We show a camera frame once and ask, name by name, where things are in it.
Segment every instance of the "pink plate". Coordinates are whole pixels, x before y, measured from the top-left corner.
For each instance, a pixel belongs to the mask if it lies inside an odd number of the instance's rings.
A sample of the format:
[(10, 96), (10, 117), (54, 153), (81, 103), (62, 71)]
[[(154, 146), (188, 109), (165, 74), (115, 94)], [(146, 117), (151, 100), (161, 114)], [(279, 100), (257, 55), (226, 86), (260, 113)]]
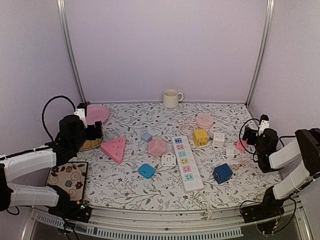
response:
[(104, 123), (110, 115), (110, 110), (106, 106), (88, 106), (86, 111), (86, 123), (94, 125), (95, 122)]

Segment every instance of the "white mug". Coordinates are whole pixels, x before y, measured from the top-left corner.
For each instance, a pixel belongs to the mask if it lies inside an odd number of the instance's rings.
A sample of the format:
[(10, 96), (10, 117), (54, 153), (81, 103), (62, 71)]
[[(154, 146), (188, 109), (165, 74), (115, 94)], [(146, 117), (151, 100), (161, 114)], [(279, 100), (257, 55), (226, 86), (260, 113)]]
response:
[(163, 106), (166, 108), (175, 108), (179, 102), (184, 99), (184, 94), (173, 89), (168, 89), (163, 92)]

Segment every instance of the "blue cube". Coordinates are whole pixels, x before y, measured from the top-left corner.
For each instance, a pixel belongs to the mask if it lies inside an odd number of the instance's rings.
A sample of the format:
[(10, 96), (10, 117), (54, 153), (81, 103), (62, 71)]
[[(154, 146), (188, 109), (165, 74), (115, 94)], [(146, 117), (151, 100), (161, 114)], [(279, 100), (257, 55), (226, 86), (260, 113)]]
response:
[(144, 176), (146, 179), (150, 179), (154, 174), (156, 170), (150, 166), (149, 164), (143, 164), (139, 169), (138, 173), (140, 173), (142, 176)]
[(152, 139), (152, 135), (145, 132), (144, 134), (142, 134), (141, 136), (141, 140), (145, 141), (146, 143), (148, 143), (150, 140)]
[(217, 166), (213, 170), (213, 177), (218, 184), (222, 184), (228, 181), (231, 178), (232, 174), (233, 174), (232, 170), (226, 163), (220, 166)]

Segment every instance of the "power strip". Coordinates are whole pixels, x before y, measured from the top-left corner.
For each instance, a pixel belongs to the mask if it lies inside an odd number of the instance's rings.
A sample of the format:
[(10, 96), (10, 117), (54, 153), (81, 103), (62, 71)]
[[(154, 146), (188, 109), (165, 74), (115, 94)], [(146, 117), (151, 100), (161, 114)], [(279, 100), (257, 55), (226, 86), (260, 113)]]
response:
[(187, 136), (173, 137), (172, 144), (184, 191), (191, 193), (204, 189), (205, 186), (202, 182)]

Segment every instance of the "white wall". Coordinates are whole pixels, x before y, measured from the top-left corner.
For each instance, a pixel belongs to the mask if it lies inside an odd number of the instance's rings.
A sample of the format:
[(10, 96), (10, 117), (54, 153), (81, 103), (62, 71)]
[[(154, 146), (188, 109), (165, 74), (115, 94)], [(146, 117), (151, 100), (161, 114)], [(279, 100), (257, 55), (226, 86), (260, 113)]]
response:
[(72, 46), (91, 102), (246, 101), (266, 0), (68, 0)]
[[(38, 147), (50, 139), (41, 124), (46, 101), (56, 95), (79, 103), (55, 0), (0, 2), (0, 155)], [(59, 120), (73, 109), (57, 100), (48, 107), (46, 123), (52, 135)], [(46, 172), (24, 176), (23, 184), (40, 184)], [(0, 213), (0, 239), (19, 239), (28, 218)]]
[[(270, 37), (251, 110), (281, 135), (320, 128), (320, 1), (275, 1)], [(320, 180), (300, 194), (320, 239)]]

